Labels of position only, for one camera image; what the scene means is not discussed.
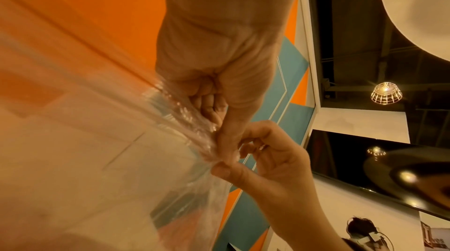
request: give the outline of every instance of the wire lamp shade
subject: wire lamp shade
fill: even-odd
[[[377,104],[388,105],[397,103],[403,97],[402,92],[394,83],[384,82],[375,86],[370,98]]]

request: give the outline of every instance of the white wall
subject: white wall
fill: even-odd
[[[404,112],[351,110],[321,107],[313,129],[410,143]]]

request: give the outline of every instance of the headphones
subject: headphones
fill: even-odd
[[[384,233],[380,232],[379,228],[370,219],[352,217],[347,221],[346,232],[359,245],[373,243],[376,248],[385,246],[388,250],[394,251],[392,241]],[[392,249],[388,247],[386,240],[389,241]]]

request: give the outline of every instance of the hand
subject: hand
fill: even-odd
[[[156,70],[197,108],[205,95],[214,96],[214,108],[228,103],[217,137],[218,154],[227,163],[272,82],[292,3],[166,0]]]
[[[321,210],[305,149],[271,121],[250,123],[241,142],[240,156],[253,154],[257,174],[238,162],[211,173],[248,193],[294,250],[349,251]]]

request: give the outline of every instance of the plastic wrap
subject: plastic wrap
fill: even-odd
[[[210,250],[229,189],[216,127],[45,5],[0,0],[0,250]]]

